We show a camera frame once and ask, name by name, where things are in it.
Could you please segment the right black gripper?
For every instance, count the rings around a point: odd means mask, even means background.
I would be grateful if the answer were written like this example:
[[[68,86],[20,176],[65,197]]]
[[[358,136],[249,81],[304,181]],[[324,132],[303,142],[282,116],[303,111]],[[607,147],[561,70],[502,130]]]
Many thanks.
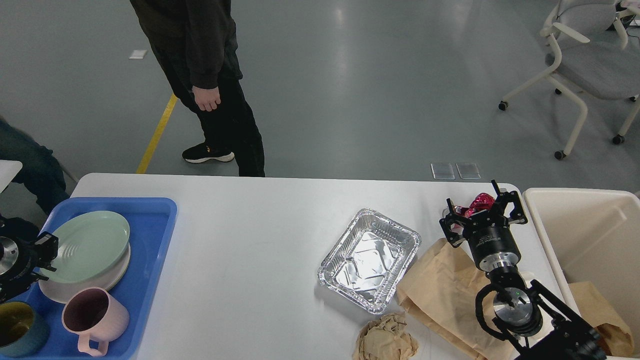
[[[458,214],[450,198],[446,199],[448,213],[439,219],[446,241],[453,248],[459,248],[467,240],[475,266],[486,273],[518,265],[521,252],[510,225],[528,223],[518,192],[501,190],[496,180],[491,184],[496,192],[489,210],[492,223],[473,222]],[[462,228],[460,234],[453,230],[454,225]]]

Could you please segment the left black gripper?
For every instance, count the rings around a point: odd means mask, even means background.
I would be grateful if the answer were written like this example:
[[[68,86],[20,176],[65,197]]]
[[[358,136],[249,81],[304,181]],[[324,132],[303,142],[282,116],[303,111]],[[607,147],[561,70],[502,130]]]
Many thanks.
[[[50,232],[38,238],[9,237],[1,239],[0,301],[6,303],[27,292],[37,281],[48,281],[57,268],[59,239]]]

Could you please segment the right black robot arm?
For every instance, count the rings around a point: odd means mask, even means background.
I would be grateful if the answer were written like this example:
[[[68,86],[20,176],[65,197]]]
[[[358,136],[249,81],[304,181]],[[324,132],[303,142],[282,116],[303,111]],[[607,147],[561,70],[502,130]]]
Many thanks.
[[[496,196],[470,216],[446,200],[439,225],[446,241],[467,243],[471,258],[489,280],[475,297],[483,331],[512,344],[519,360],[605,360],[601,335],[538,280],[526,282],[518,269],[522,255],[512,224],[526,224],[521,197],[491,182]]]

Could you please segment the standing person's left hand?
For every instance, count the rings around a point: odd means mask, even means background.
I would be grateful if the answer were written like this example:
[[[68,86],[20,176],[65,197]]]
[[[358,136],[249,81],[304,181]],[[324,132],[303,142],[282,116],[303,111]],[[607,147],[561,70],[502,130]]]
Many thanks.
[[[205,89],[192,86],[192,93],[197,107],[201,111],[212,112],[221,105],[221,95],[219,88]]]

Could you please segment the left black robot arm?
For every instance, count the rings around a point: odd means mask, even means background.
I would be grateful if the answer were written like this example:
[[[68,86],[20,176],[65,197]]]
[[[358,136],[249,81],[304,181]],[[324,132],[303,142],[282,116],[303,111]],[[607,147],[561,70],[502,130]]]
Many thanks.
[[[0,301],[27,292],[32,284],[47,281],[37,269],[55,272],[58,237],[23,218],[0,218]]]

